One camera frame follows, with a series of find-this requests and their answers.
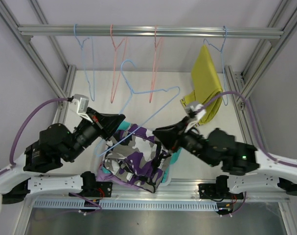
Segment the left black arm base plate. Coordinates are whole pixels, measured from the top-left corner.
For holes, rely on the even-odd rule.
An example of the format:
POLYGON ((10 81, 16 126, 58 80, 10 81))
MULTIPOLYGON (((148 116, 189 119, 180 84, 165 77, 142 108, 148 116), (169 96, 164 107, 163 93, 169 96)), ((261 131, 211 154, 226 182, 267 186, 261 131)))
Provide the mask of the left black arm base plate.
POLYGON ((83 197, 110 198, 112 194, 112 188, 112 182, 93 182, 89 185, 83 185, 82 191, 77 194, 83 197))

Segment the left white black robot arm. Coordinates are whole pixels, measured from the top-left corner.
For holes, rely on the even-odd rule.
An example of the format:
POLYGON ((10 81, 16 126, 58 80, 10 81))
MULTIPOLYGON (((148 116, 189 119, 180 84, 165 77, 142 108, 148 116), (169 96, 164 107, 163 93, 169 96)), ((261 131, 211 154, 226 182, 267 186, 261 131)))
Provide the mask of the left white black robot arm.
POLYGON ((102 114, 92 108, 86 111, 71 132, 61 123, 39 133, 39 139, 21 154, 15 167, 0 169, 0 195, 3 204, 15 204, 31 195, 68 194, 82 197, 106 196, 101 183, 90 171, 73 176, 49 176, 63 162, 73 163, 95 140, 109 140, 125 119, 124 114, 102 114))

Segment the lilac purple trousers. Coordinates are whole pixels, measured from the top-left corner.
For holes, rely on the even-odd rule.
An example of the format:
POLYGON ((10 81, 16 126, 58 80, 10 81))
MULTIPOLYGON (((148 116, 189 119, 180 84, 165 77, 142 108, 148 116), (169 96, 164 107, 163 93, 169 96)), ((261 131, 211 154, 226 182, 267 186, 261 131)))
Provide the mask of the lilac purple trousers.
POLYGON ((99 182, 113 182, 113 183, 119 184, 121 186, 125 186, 127 188, 139 189, 138 187, 136 187, 134 185, 130 185, 128 183, 121 181, 120 179, 118 179, 111 173, 105 173, 102 168, 98 169, 96 180, 99 182))

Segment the pink wire hanger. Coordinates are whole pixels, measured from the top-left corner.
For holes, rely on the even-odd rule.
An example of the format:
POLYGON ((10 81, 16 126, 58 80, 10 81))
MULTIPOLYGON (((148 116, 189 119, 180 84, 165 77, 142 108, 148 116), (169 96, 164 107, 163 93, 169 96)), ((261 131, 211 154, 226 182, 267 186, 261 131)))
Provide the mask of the pink wire hanger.
POLYGON ((154 29, 154 60, 153 60, 152 80, 151 80, 151 88, 150 88, 151 91, 149 94, 149 103, 152 102, 152 98, 153 98, 153 90, 155 88, 157 72, 159 69, 162 47, 163 47, 163 38, 160 37, 159 39, 157 39, 157 26, 155 26, 155 29, 154 29))
POLYGON ((110 97, 110 102, 113 104, 115 95, 117 92, 117 88, 120 82, 120 77, 121 77, 121 71, 118 71, 117 65, 118 65, 118 53, 119 49, 121 46, 123 47, 123 54, 122 54, 122 61, 124 61, 125 56, 126 56, 126 49, 127 49, 127 44, 128 44, 128 37, 123 37, 121 41, 116 44, 114 41, 114 34, 113 34, 113 27, 114 25, 111 24, 110 26, 110 38, 112 41, 112 45, 114 47, 114 63, 113 63, 113 78, 112 78, 112 88, 111 88, 111 97, 110 97))

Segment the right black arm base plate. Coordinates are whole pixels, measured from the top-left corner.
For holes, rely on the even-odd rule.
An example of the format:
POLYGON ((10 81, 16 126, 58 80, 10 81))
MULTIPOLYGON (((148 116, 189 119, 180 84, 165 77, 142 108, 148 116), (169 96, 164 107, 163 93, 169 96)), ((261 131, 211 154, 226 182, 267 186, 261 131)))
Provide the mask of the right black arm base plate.
POLYGON ((244 194, 234 194, 229 192, 227 188, 219 187, 217 184, 198 184, 200 199, 209 199, 214 202, 222 202, 224 200, 242 200, 244 194))

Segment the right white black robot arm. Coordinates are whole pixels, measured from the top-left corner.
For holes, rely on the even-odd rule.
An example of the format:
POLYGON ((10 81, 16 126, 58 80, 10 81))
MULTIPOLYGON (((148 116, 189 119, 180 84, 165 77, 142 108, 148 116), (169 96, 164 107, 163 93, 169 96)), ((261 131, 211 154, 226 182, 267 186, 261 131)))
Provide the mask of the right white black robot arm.
POLYGON ((251 190, 278 190, 297 196, 297 159, 271 155, 254 145, 237 142, 235 136, 219 128, 204 138, 184 120, 157 128, 153 134, 170 153, 183 148, 211 167, 221 166, 224 174, 216 177, 206 197, 213 193, 226 198, 251 190))

